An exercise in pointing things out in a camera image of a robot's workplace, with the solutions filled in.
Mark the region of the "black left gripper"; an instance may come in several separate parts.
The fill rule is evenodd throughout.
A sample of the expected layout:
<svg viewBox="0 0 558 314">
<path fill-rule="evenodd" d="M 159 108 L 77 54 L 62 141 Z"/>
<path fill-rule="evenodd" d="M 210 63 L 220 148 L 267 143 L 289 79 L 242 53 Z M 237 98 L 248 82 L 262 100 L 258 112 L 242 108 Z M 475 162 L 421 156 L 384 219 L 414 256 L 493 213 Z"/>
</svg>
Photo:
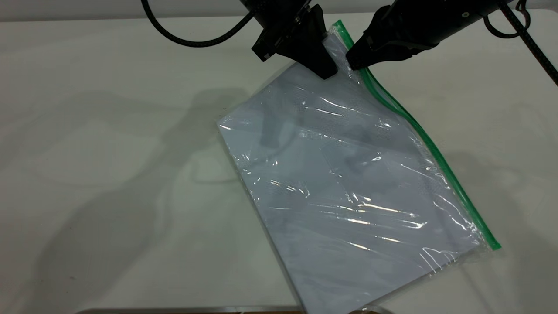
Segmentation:
<svg viewBox="0 0 558 314">
<path fill-rule="evenodd" d="M 253 13 L 262 32 L 252 51 L 265 62 L 274 55 L 292 59 L 321 79 L 337 73 L 337 66 L 323 45 L 328 37 L 323 10 L 309 0 L 241 0 Z"/>
</svg>

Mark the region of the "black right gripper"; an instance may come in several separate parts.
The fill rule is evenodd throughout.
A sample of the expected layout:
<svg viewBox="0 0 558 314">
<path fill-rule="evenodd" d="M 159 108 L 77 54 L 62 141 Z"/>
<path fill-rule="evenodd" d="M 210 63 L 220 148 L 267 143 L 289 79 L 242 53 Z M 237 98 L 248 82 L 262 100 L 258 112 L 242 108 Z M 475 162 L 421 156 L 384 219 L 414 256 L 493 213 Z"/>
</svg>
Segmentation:
<svg viewBox="0 0 558 314">
<path fill-rule="evenodd" d="M 410 59 L 497 9 L 496 0 L 397 0 L 375 12 L 347 61 L 360 70 Z"/>
</svg>

